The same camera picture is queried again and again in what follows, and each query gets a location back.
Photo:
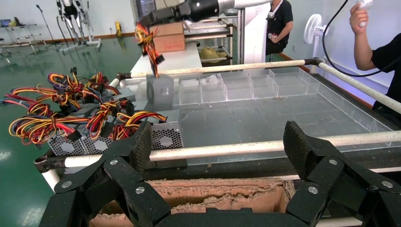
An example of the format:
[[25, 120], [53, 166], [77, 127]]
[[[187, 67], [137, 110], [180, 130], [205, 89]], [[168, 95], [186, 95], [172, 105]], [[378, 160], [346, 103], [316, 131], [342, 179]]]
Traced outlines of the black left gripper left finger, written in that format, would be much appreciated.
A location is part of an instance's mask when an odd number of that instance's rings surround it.
[[169, 204], [142, 174], [151, 153], [151, 124], [114, 141], [95, 163], [64, 177], [55, 186], [42, 227], [87, 227], [108, 203], [117, 202], [136, 227], [154, 227], [170, 215]]

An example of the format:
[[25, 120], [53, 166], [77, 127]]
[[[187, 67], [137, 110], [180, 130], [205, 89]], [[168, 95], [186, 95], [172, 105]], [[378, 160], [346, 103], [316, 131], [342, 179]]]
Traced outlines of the operator hand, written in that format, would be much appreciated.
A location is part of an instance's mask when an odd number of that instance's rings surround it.
[[355, 35], [366, 32], [368, 13], [366, 9], [360, 7], [360, 3], [354, 5], [350, 10], [349, 24]]

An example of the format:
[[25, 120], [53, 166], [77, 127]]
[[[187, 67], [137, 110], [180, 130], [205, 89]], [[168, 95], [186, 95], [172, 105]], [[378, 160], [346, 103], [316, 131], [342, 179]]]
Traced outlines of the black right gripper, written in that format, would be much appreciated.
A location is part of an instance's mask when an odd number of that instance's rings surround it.
[[176, 7], [158, 9], [144, 15], [137, 21], [142, 27], [169, 24], [179, 20], [197, 22], [220, 13], [217, 0], [185, 0]]

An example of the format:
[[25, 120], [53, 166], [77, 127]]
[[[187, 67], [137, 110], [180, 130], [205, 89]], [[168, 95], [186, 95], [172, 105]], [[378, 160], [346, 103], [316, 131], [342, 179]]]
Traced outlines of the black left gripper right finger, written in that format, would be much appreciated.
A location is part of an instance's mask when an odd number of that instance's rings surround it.
[[365, 227], [401, 224], [401, 187], [347, 159], [327, 140], [306, 135], [294, 122], [284, 129], [285, 153], [303, 184], [286, 212], [317, 225], [331, 202], [345, 207]]

